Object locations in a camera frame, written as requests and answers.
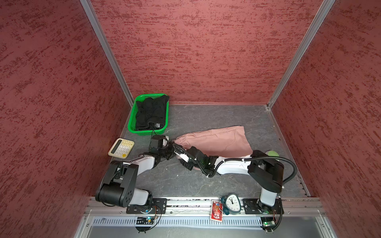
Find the pink cloth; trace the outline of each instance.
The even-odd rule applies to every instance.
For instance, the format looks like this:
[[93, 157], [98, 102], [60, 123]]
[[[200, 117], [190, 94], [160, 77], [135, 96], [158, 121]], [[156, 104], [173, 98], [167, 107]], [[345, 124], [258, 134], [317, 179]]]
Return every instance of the pink cloth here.
[[177, 137], [173, 142], [186, 150], [194, 146], [207, 156], [218, 155], [228, 158], [243, 157], [253, 153], [243, 126], [192, 132]]

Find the metal corner post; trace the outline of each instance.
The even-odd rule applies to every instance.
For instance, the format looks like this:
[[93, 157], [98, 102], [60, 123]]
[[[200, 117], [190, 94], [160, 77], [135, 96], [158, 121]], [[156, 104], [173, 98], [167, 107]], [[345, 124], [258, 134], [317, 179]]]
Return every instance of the metal corner post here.
[[130, 107], [132, 107], [134, 104], [134, 99], [131, 95], [131, 92], [130, 92], [128, 86], [127, 86], [126, 80], [124, 79], [123, 74], [119, 68], [119, 65], [115, 59], [115, 56], [111, 50], [111, 47], [107, 41], [107, 38], [104, 35], [104, 32], [102, 30], [102, 27], [101, 27], [99, 21], [98, 21], [98, 18], [96, 17], [94, 8], [93, 8], [90, 0], [80, 0], [80, 1], [81, 1], [82, 6], [83, 6], [83, 9], [85, 10], [87, 17], [89, 18], [91, 26], [93, 27], [93, 29], [95, 31], [95, 34], [98, 37], [99, 42], [101, 43], [101, 46], [104, 50], [104, 53], [106, 54], [107, 59], [110, 62], [110, 65], [111, 65], [111, 67], [115, 73], [115, 76], [118, 79], [118, 82], [119, 82], [119, 84], [120, 84], [120, 86], [124, 92], [124, 95], [127, 98], [128, 104], [130, 105]]
[[311, 43], [312, 39], [314, 38], [317, 30], [323, 23], [325, 17], [327, 16], [329, 10], [331, 9], [332, 5], [334, 4], [335, 0], [323, 0], [323, 3], [321, 4], [319, 10], [317, 11], [314, 19], [311, 22], [311, 25], [309, 26], [306, 34], [304, 35], [304, 38], [302, 42], [300, 43], [298, 49], [296, 50], [296, 53], [294, 57], [292, 58], [290, 64], [288, 65], [285, 73], [283, 74], [282, 78], [279, 81], [279, 84], [277, 88], [275, 89], [274, 93], [272, 94], [267, 106], [269, 109], [271, 109], [279, 97], [282, 89], [286, 85], [288, 79], [290, 78], [291, 74], [294, 72], [296, 66], [298, 65], [300, 59], [304, 55], [305, 51], [307, 50], [309, 44]]

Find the teal alarm clock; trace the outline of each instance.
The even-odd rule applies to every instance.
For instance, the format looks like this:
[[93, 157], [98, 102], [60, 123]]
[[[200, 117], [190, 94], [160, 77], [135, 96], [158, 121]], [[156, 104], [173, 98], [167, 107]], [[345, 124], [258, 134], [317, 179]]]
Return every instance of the teal alarm clock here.
[[224, 204], [223, 212], [226, 215], [235, 215], [241, 212], [241, 203], [236, 194], [232, 193], [228, 196], [223, 196], [221, 202]]

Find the red card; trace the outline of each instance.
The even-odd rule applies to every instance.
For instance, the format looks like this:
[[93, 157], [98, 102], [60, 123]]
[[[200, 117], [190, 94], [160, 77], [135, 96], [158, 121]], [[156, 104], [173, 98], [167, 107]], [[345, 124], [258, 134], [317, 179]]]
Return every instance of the red card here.
[[212, 211], [210, 219], [222, 222], [222, 208], [223, 204], [220, 201], [212, 200]]

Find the red textured wallpaper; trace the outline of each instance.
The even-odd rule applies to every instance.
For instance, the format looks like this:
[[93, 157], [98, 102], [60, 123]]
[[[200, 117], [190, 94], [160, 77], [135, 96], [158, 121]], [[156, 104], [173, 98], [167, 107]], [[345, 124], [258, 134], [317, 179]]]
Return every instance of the red textured wallpaper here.
[[133, 97], [266, 104], [322, 0], [92, 0]]
[[381, 2], [336, 0], [273, 112], [341, 238], [381, 237]]
[[0, 19], [0, 237], [70, 238], [129, 106], [79, 0]]

